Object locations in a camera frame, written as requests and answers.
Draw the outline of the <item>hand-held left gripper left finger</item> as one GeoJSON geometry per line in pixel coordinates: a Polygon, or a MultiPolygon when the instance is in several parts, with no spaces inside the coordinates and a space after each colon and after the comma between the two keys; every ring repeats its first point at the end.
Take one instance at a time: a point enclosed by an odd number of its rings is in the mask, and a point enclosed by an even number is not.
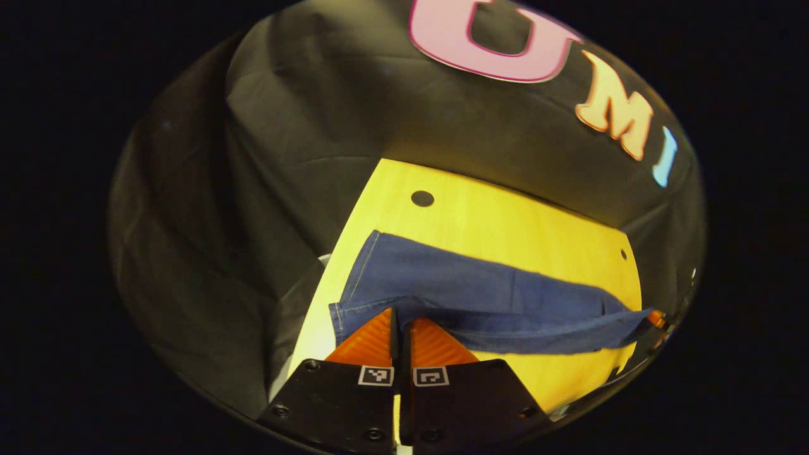
{"type": "Polygon", "coordinates": [[[314,451],[395,452],[397,331],[388,308],[326,359],[301,361],[259,424],[314,451]]]}

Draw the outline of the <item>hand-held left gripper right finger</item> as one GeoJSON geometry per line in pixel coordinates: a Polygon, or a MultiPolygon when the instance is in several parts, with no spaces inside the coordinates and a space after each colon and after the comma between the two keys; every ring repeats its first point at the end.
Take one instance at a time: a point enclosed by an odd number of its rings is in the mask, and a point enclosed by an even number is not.
{"type": "Polygon", "coordinates": [[[399,438],[411,452],[511,452],[550,418],[503,359],[480,360],[428,318],[402,329],[399,438]]]}

